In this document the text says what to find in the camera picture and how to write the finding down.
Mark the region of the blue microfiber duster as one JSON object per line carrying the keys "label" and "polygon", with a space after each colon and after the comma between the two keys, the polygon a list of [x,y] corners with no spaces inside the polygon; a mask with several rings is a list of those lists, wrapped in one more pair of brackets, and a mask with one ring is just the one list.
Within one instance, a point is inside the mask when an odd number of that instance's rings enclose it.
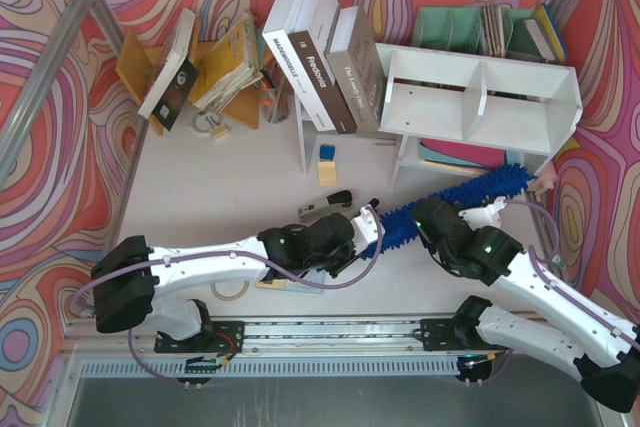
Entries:
{"label": "blue microfiber duster", "polygon": [[418,229],[410,218],[410,211],[422,200],[437,197],[459,209],[475,208],[484,206],[489,199],[493,200],[500,196],[516,197],[533,180],[534,175],[523,165],[518,163],[505,164],[461,184],[429,194],[426,197],[385,212],[380,216],[381,224],[385,230],[381,254],[387,250],[399,249],[417,237]]}

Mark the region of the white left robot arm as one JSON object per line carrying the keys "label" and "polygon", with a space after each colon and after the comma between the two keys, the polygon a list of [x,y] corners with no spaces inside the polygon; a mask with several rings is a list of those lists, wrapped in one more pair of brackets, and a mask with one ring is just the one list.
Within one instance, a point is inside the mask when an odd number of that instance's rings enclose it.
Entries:
{"label": "white left robot arm", "polygon": [[270,228],[245,239],[192,248],[151,247],[142,235],[121,241],[92,269],[96,329],[114,334],[145,326],[178,343],[213,335],[204,301],[184,290],[283,277],[326,289],[308,275],[337,276],[368,249],[381,252],[385,231],[372,205],[353,218],[332,213],[309,226]]}

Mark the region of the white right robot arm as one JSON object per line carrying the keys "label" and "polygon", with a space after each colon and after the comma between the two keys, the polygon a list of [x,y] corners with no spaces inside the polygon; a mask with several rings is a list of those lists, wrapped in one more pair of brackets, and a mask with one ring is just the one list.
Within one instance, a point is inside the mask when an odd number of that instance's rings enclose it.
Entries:
{"label": "white right robot arm", "polygon": [[555,276],[533,247],[501,228],[509,199],[461,210],[430,197],[410,211],[419,237],[451,275],[477,280],[529,304],[541,322],[471,295],[449,319],[422,322],[427,351],[506,348],[565,372],[598,403],[628,413],[639,395],[639,327]]}

